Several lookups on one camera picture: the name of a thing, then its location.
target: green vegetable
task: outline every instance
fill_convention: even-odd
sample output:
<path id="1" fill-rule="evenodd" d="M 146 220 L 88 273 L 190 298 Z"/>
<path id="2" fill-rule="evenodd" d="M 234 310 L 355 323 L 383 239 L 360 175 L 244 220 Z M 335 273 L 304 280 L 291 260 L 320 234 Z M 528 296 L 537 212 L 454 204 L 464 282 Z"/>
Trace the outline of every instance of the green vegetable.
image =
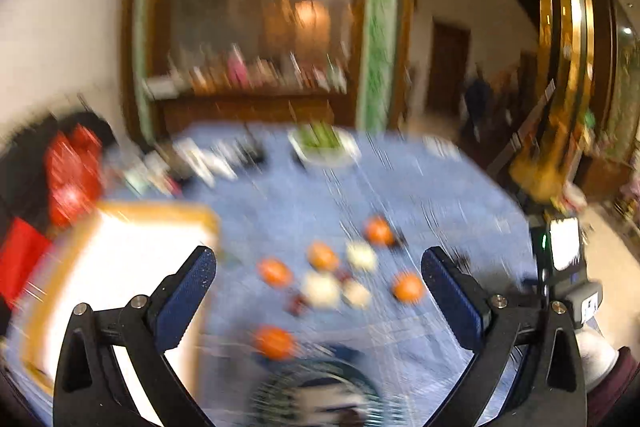
<path id="1" fill-rule="evenodd" d="M 307 149 L 340 149 L 342 147 L 334 128 L 321 122 L 300 127 L 298 140 L 302 147 Z"/>

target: doorway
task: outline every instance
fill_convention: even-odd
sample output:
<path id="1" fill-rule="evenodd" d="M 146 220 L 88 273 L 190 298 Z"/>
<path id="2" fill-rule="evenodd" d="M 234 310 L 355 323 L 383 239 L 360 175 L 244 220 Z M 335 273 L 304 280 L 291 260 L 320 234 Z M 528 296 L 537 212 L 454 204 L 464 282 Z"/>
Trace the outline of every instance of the doorway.
<path id="1" fill-rule="evenodd" d="M 470 40 L 469 28 L 433 20 L 426 111 L 448 116 L 458 115 Z"/>

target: green panel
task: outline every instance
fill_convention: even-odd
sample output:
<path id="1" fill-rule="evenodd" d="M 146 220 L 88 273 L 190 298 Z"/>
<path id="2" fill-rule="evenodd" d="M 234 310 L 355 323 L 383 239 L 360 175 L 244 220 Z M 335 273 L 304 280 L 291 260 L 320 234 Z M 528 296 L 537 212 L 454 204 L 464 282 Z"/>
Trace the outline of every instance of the green panel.
<path id="1" fill-rule="evenodd" d="M 394 80 L 398 0 L 366 0 L 356 126 L 386 129 Z"/>

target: metal screw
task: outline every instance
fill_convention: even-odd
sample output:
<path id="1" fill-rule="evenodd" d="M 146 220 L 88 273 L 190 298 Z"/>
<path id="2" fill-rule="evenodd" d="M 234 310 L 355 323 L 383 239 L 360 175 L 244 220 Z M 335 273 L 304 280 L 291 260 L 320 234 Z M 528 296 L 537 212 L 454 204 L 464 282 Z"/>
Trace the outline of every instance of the metal screw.
<path id="1" fill-rule="evenodd" d="M 566 313 L 566 306 L 559 301 L 553 301 L 551 303 L 551 309 L 555 311 L 558 315 L 562 315 Z"/>
<path id="2" fill-rule="evenodd" d="M 131 299 L 131 306 L 132 308 L 139 310 L 146 304 L 147 300 L 146 295 L 136 295 Z"/>
<path id="3" fill-rule="evenodd" d="M 76 304 L 74 308 L 74 315 L 82 315 L 86 311 L 86 304 L 81 302 L 80 304 Z"/>
<path id="4" fill-rule="evenodd" d="M 501 310 L 502 308 L 507 307 L 507 299 L 502 295 L 494 295 L 493 297 L 491 297 L 491 304 L 492 306 Z"/>

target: blue gripper pad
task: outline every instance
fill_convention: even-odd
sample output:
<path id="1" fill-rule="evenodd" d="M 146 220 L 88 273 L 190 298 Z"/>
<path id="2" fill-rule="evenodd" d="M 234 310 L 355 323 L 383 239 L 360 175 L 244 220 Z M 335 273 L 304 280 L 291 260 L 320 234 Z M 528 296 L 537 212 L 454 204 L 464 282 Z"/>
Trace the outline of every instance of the blue gripper pad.
<path id="1" fill-rule="evenodd" d="M 174 275 L 162 281 L 152 300 L 159 291 L 171 288 L 173 291 L 166 296 L 155 318 L 158 351 L 164 352 L 178 346 L 215 276 L 216 258 L 213 251 L 197 247 Z"/>
<path id="2" fill-rule="evenodd" d="M 473 277 L 456 268 L 441 247 L 431 247 L 422 254 L 420 269 L 460 346 L 478 352 L 491 322 L 484 290 Z"/>

